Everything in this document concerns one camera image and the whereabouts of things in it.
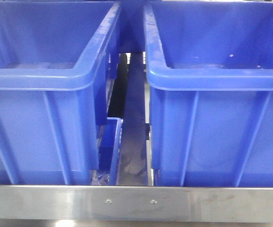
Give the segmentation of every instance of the metal shelf frame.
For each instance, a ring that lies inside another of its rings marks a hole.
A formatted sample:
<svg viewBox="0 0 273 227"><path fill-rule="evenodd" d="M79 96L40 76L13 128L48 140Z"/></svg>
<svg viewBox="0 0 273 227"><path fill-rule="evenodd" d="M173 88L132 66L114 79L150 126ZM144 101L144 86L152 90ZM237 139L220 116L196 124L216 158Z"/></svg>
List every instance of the metal shelf frame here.
<svg viewBox="0 0 273 227"><path fill-rule="evenodd" d="M145 87L147 90L149 86L144 84L142 53L133 53L118 167L119 186L0 185L0 226L20 223L43 226L39 220L50 220L44 226L60 227L57 220L62 219L76 220L72 221L75 225L66 225L69 227L185 226L177 221L238 227L257 226L236 224L240 222L273 223L273 188L147 186L152 178L146 155ZM150 222L140 225L130 222L136 220ZM189 223L188 226L204 224ZM273 224L259 226L273 227Z"/></svg>

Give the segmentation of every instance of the bolt head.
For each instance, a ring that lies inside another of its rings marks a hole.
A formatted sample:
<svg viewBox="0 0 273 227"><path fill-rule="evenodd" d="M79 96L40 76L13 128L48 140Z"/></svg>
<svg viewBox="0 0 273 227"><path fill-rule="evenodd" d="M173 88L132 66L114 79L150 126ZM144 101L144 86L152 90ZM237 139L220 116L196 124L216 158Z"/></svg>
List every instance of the bolt head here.
<svg viewBox="0 0 273 227"><path fill-rule="evenodd" d="M107 200L105 201L105 203L106 203L107 205L110 205L110 204L112 204L112 200L111 200L111 199L107 199Z"/></svg>
<svg viewBox="0 0 273 227"><path fill-rule="evenodd" d="M157 201L156 201L156 200L151 200L150 203L151 203L152 205L155 205L155 204L157 204Z"/></svg>

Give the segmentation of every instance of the bin rim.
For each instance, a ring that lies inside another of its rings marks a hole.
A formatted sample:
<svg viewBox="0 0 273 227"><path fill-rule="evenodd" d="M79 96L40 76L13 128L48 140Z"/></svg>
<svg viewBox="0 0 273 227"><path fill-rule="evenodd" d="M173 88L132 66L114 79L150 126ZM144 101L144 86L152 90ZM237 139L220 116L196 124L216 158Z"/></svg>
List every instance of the bin rim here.
<svg viewBox="0 0 273 227"><path fill-rule="evenodd" d="M99 65L114 32L119 18L121 4L118 1L36 1L34 4L54 3L93 3L111 5L95 33L85 46L72 69L0 69L0 90L49 90L74 91L92 85Z"/></svg>

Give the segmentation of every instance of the blue plastic bin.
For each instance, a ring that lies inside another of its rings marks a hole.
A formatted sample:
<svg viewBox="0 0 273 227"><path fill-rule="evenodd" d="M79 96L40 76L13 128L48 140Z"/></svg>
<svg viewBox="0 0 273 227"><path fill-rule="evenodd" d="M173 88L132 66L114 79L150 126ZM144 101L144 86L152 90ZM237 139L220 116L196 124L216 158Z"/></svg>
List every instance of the blue plastic bin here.
<svg viewBox="0 0 273 227"><path fill-rule="evenodd" d="M92 185L116 185L121 129L120 118L108 118L99 148L99 169L95 179L92 179Z"/></svg>
<svg viewBox="0 0 273 227"><path fill-rule="evenodd" d="M0 184L90 183L119 11L0 1Z"/></svg>
<svg viewBox="0 0 273 227"><path fill-rule="evenodd" d="M157 185L273 187L273 2L145 8Z"/></svg>

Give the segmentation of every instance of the stainless steel bar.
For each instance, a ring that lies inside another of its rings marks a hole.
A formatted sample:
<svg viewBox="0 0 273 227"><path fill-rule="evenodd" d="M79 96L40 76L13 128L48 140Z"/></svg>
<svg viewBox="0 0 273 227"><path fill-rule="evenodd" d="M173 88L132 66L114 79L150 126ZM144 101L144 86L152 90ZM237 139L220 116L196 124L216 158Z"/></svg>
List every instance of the stainless steel bar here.
<svg viewBox="0 0 273 227"><path fill-rule="evenodd" d="M273 188L0 186L0 218L273 222Z"/></svg>
<svg viewBox="0 0 273 227"><path fill-rule="evenodd" d="M0 219L0 227L273 227L273 223L199 223L161 221L104 220L9 220Z"/></svg>
<svg viewBox="0 0 273 227"><path fill-rule="evenodd" d="M150 85L145 79L144 84L145 89L145 116L146 116L146 124L150 122ZM151 168L151 132L149 130L149 138L146 140L146 148L147 148L147 177L148 177L148 186L154 186L154 174L153 169Z"/></svg>

